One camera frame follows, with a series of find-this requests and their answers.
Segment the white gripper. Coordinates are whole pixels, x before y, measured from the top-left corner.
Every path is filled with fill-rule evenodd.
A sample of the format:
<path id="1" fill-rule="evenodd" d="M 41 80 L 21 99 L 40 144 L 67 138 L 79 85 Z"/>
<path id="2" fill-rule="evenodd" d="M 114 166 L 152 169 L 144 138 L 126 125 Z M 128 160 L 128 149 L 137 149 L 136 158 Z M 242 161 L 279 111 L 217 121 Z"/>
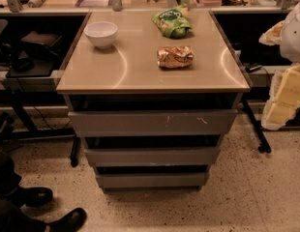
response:
<path id="1" fill-rule="evenodd" d="M 271 80 L 261 124 L 276 131 L 295 117 L 300 108 L 300 23 L 280 21 L 260 37 L 262 44 L 280 46 L 281 55 L 291 62 L 284 72 L 275 72 Z"/>

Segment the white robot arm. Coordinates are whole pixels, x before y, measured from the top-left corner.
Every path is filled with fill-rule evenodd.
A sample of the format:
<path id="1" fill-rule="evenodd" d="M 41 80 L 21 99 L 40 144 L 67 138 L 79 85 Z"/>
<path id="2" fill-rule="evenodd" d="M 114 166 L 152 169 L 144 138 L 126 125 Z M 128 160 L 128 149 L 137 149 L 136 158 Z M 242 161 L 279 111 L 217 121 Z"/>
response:
<path id="1" fill-rule="evenodd" d="M 300 108 L 300 1 L 285 20 L 278 22 L 261 35 L 261 44 L 280 47 L 280 54 L 291 62 L 284 72 L 275 72 L 261 124 L 276 131 L 295 117 Z"/>

